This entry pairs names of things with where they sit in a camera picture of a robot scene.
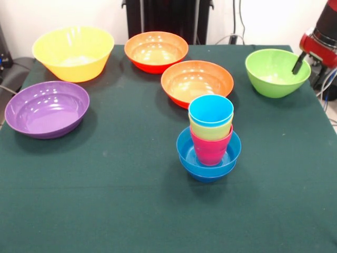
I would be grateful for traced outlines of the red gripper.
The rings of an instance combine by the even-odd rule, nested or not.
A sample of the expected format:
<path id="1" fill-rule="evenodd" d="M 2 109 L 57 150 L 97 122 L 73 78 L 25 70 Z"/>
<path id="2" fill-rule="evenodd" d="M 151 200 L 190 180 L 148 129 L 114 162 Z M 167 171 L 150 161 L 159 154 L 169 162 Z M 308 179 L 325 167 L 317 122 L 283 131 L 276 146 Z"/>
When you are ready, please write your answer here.
<path id="1" fill-rule="evenodd" d="M 333 69 L 336 67 L 336 48 L 330 47 L 327 44 L 320 42 L 314 36 L 314 28 L 307 30 L 300 40 L 300 49 L 303 51 L 293 69 L 292 73 L 297 75 L 304 58 L 308 54 L 309 56 L 314 57 L 317 61 L 320 61 L 323 65 L 321 70 L 313 80 L 313 87 L 317 87 L 319 84 L 322 84 L 324 81 L 325 73 L 328 68 Z"/>

